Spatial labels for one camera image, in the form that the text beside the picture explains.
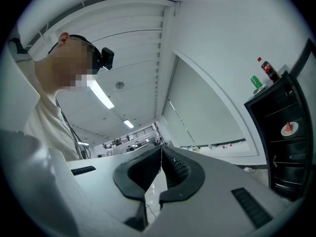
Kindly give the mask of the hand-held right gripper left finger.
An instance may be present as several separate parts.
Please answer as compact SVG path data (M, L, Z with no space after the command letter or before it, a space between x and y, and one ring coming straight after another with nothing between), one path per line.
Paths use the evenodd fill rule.
M67 163L95 206L140 232L148 226L145 193L161 168L161 146Z

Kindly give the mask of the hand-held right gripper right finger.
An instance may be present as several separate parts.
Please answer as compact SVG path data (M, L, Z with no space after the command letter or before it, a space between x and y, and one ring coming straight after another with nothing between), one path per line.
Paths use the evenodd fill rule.
M146 229L151 237L283 237L303 200L287 204L234 164L179 148L162 148L162 168L188 173Z

